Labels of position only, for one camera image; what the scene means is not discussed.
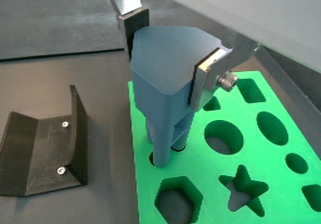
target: metal bracket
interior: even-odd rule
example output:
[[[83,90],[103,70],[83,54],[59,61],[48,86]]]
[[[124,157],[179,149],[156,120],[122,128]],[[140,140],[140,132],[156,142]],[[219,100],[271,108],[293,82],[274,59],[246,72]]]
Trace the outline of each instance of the metal bracket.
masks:
[[[134,33],[150,26],[150,10],[142,7],[140,0],[109,0],[116,12],[118,27],[122,32],[124,50],[131,59]]]
[[[211,100],[219,86],[230,91],[235,86],[237,77],[230,70],[253,56],[259,44],[237,35],[231,49],[219,48],[195,65],[190,89],[190,107],[199,111]]]
[[[71,115],[9,114],[0,149],[0,195],[25,197],[88,182],[87,113],[75,86]]]

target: green foam tray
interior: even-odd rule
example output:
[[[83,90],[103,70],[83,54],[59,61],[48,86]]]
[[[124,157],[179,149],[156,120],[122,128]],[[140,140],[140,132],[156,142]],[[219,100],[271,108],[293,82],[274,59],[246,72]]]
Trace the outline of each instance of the green foam tray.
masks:
[[[180,187],[194,202],[192,223],[321,223],[321,163],[258,71],[239,72],[231,92],[218,90],[206,110],[194,116],[187,147],[170,151],[170,164],[150,163],[144,116],[135,109],[130,83],[130,114],[139,221],[167,223],[155,207],[158,193]],[[230,155],[211,149],[219,138]],[[251,200],[229,208],[233,182]]]

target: circular hole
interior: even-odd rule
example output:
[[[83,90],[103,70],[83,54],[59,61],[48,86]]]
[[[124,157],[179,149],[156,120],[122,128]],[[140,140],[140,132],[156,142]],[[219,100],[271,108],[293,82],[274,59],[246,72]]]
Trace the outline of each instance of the circular hole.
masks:
[[[226,121],[207,124],[204,138],[210,148],[225,155],[238,153],[243,147],[243,135],[237,126]]]
[[[298,174],[306,173],[309,169],[306,160],[295,153],[290,153],[286,155],[286,165]]]
[[[289,141],[289,134],[278,118],[269,112],[261,112],[255,120],[266,139],[277,145],[285,145]]]

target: hexagonal hole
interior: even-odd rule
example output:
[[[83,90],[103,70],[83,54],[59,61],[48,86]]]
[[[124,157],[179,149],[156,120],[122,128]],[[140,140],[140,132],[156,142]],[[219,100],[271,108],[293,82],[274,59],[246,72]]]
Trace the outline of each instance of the hexagonal hole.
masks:
[[[207,124],[204,139],[210,148],[223,155],[238,153],[243,147],[242,132],[226,121],[212,121]]]
[[[289,141],[289,133],[279,119],[271,113],[261,112],[255,121],[266,139],[275,145],[285,145]]]
[[[203,196],[186,176],[162,181],[154,205],[170,224],[194,223]]]
[[[220,105],[219,105],[219,102],[218,102],[218,99],[216,97],[212,97],[211,100],[207,102],[207,104],[204,105],[203,107],[203,110],[206,112],[208,111],[215,111],[215,110],[220,110]]]
[[[302,192],[306,198],[306,201],[310,205],[310,208],[315,212],[321,212],[321,186],[310,185],[302,187]]]

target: black metal bracket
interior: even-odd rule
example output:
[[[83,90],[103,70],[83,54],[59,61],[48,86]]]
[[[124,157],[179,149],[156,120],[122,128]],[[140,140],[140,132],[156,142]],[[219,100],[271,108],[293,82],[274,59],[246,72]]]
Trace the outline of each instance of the black metal bracket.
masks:
[[[71,115],[9,114],[0,145],[0,195],[25,197],[88,182],[87,113],[75,86]]]

